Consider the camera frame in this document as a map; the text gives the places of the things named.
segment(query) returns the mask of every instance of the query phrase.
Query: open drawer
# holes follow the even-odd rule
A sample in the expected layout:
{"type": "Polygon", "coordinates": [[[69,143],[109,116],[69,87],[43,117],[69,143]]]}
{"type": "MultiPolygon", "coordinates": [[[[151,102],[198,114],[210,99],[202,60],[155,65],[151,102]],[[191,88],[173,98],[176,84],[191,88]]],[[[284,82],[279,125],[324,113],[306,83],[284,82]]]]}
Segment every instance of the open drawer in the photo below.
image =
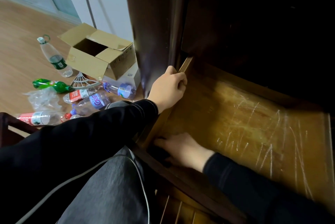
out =
{"type": "MultiPolygon", "coordinates": [[[[200,145],[335,211],[329,114],[191,57],[180,71],[188,77],[184,97],[144,130],[137,140],[142,150],[157,136],[188,132],[200,145]]],[[[155,165],[160,175],[217,215],[232,223],[243,219],[203,174],[155,165]]]]}

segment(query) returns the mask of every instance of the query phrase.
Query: green soda bottle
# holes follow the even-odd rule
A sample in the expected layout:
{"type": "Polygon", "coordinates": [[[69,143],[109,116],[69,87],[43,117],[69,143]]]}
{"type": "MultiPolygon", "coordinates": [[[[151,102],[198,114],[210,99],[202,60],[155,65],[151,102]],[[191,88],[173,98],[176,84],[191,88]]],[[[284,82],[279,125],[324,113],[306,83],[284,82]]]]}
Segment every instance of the green soda bottle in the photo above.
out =
{"type": "Polygon", "coordinates": [[[34,88],[37,89],[44,89],[47,87],[53,87],[57,93],[63,93],[66,91],[74,91],[75,89],[66,85],[64,82],[61,81],[51,81],[48,79],[36,79],[32,82],[34,88]]]}

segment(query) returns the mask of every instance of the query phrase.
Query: blue label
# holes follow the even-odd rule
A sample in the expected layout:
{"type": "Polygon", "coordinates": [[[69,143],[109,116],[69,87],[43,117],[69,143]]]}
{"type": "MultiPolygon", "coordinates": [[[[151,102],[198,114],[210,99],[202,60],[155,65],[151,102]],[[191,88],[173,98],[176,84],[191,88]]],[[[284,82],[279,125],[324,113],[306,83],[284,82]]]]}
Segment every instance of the blue label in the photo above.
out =
{"type": "Polygon", "coordinates": [[[101,99],[99,94],[94,94],[92,96],[90,96],[90,101],[93,105],[94,108],[96,109],[100,109],[103,108],[105,106],[105,104],[103,103],[103,100],[101,99]]]}
{"type": "Polygon", "coordinates": [[[118,88],[118,95],[123,98],[128,98],[131,94],[131,86],[127,84],[121,84],[118,88]]]}

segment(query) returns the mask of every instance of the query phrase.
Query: green label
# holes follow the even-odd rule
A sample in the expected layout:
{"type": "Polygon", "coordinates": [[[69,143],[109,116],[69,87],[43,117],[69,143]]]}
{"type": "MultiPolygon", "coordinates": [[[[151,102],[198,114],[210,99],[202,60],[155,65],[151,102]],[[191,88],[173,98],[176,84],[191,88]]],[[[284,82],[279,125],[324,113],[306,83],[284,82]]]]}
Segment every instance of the green label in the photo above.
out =
{"type": "Polygon", "coordinates": [[[57,69],[61,70],[64,69],[67,64],[65,64],[64,58],[62,58],[60,55],[54,55],[50,58],[50,63],[57,69]]]}

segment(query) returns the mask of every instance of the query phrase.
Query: white cable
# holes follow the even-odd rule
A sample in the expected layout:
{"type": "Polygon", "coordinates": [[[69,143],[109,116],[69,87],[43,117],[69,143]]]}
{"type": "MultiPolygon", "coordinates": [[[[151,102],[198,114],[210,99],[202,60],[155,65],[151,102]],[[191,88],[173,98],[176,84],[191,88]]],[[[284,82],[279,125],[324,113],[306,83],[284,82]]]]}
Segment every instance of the white cable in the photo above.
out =
{"type": "Polygon", "coordinates": [[[88,172],[92,171],[93,169],[95,169],[96,167],[98,167],[99,165],[115,158],[115,157],[119,157],[119,156],[123,156],[123,157],[126,157],[128,158],[129,160],[131,160],[131,162],[135,165],[135,168],[136,168],[136,171],[138,173],[138,176],[140,177],[140,181],[141,181],[141,185],[142,185],[142,189],[143,189],[143,193],[144,193],[144,197],[145,197],[145,201],[147,203],[147,208],[148,208],[148,224],[150,224],[150,211],[149,211],[149,202],[148,202],[148,198],[145,194],[145,190],[144,190],[144,185],[143,185],[143,181],[142,181],[142,177],[141,177],[141,173],[140,171],[138,170],[138,167],[136,165],[136,163],[131,159],[129,158],[127,155],[123,155],[123,154],[116,154],[114,155],[113,157],[111,158],[108,158],[104,161],[101,161],[99,162],[97,165],[95,165],[94,167],[86,170],[85,172],[81,173],[80,175],[77,175],[73,178],[70,178],[69,180],[66,180],[65,182],[61,183],[60,185],[58,185],[57,187],[53,188],[48,194],[45,195],[44,198],[41,199],[41,201],[39,201],[29,212],[27,212],[21,219],[19,219],[19,221],[17,221],[15,224],[22,224],[23,222],[25,222],[41,205],[43,205],[43,203],[53,194],[55,193],[58,189],[62,188],[64,185],[68,184],[69,182],[72,182],[84,175],[86,175],[88,172]]]}

